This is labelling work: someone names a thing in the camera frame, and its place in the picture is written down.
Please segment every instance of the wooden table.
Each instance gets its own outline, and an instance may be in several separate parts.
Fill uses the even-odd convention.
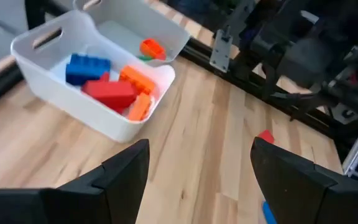
[[[162,3],[151,6],[212,43],[212,33],[199,24]],[[265,129],[276,145],[341,172],[326,136],[289,122],[287,115],[192,62],[177,58],[173,67],[171,89],[133,140],[149,138],[151,154],[138,223],[264,223],[249,152],[254,136]],[[279,84],[297,91],[286,79]],[[58,187],[129,144],[43,102],[25,82],[0,99],[0,187]]]

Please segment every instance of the blue object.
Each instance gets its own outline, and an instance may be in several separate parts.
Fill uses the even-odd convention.
[[[267,224],[277,224],[267,202],[264,202],[264,204],[262,205],[262,209],[264,211]]]
[[[110,72],[108,59],[72,54],[66,65],[66,82],[72,85],[84,85],[88,80],[99,80],[104,72]]]

